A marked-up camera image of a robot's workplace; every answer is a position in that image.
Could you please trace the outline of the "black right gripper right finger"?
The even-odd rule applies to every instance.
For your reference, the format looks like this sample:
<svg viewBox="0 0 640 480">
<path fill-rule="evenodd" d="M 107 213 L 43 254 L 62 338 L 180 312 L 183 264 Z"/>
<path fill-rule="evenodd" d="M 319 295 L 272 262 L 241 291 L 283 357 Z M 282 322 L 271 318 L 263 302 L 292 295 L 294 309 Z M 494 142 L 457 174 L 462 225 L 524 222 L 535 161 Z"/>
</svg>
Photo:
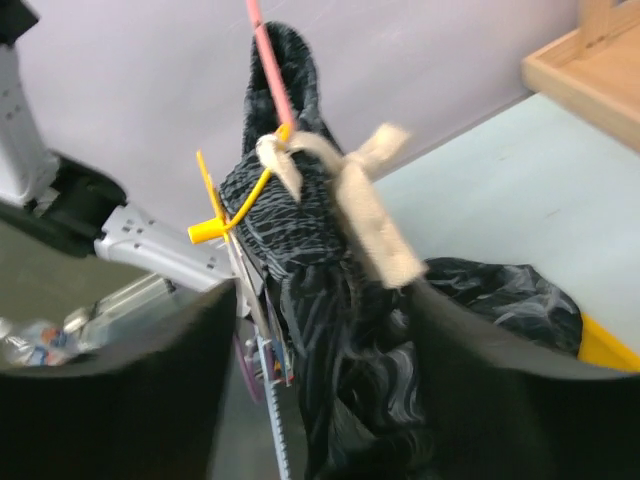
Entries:
<svg viewBox="0 0 640 480">
<path fill-rule="evenodd" d="M 639 378 L 525 341 L 423 282 L 407 289 L 446 479 L 635 479 Z"/>
</svg>

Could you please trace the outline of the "pink wire hanger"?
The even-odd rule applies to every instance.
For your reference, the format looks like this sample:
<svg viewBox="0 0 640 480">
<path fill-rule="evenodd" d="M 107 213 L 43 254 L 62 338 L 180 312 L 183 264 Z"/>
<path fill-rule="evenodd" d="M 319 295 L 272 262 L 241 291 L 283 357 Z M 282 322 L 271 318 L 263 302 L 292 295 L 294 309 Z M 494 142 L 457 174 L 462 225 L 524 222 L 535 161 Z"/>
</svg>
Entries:
<svg viewBox="0 0 640 480">
<path fill-rule="evenodd" d="M 249 21 L 254 30 L 254 37 L 263 71 L 279 117 L 280 136 L 283 140 L 286 140 L 294 129 L 294 117 L 289 97 L 270 41 L 267 26 L 262 18 L 260 4 L 257 0 L 246 0 L 246 7 Z"/>
</svg>

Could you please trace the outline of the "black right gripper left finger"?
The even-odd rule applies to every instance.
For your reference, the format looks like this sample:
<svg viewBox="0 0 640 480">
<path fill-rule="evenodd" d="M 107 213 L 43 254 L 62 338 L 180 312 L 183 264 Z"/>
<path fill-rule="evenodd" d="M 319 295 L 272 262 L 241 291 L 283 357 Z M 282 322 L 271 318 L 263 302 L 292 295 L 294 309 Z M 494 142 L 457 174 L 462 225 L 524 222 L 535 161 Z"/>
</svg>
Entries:
<svg viewBox="0 0 640 480">
<path fill-rule="evenodd" d="M 204 479 L 236 326 L 224 282 L 71 362 L 1 374 L 5 479 Z"/>
</svg>

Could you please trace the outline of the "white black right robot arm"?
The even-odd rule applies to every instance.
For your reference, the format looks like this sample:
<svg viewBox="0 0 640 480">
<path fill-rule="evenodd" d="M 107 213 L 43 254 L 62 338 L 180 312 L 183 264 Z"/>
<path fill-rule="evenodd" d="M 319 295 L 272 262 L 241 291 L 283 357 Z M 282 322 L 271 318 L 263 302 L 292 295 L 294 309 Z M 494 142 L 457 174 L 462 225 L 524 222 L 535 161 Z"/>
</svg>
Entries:
<svg viewBox="0 0 640 480">
<path fill-rule="evenodd" d="M 45 146 L 16 49 L 37 16 L 2 3 L 2 219 L 196 292 L 120 336 L 3 322 L 2 477 L 208 478 L 236 355 L 294 386 L 303 433 L 278 461 L 308 479 L 637 478 L 638 374 L 588 359 L 578 306 L 530 266 L 420 260 L 372 184 L 407 131 L 342 149 L 303 37 L 247 9 L 242 154 L 177 234 Z"/>
</svg>

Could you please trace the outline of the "dark patterned shorts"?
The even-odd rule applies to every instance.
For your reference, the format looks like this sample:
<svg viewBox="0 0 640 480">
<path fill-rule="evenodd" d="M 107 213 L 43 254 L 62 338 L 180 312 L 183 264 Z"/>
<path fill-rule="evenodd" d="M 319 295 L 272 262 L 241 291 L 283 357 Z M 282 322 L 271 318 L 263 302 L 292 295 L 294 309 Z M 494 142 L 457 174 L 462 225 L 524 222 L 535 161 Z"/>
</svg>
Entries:
<svg viewBox="0 0 640 480">
<path fill-rule="evenodd" d="M 266 23 L 299 130 L 340 147 L 324 123 L 318 75 L 302 36 Z M 235 214 L 263 167 L 255 147 L 279 126 L 255 40 L 240 162 L 219 187 Z M 304 479 L 442 479 L 404 295 L 371 281 L 334 209 L 320 159 L 292 155 L 303 178 L 296 203 L 274 175 L 234 232 L 259 263 L 294 350 L 294 386 L 306 432 Z M 575 302 L 530 265 L 429 260 L 426 280 L 483 320 L 535 344 L 577 357 L 583 323 Z"/>
</svg>

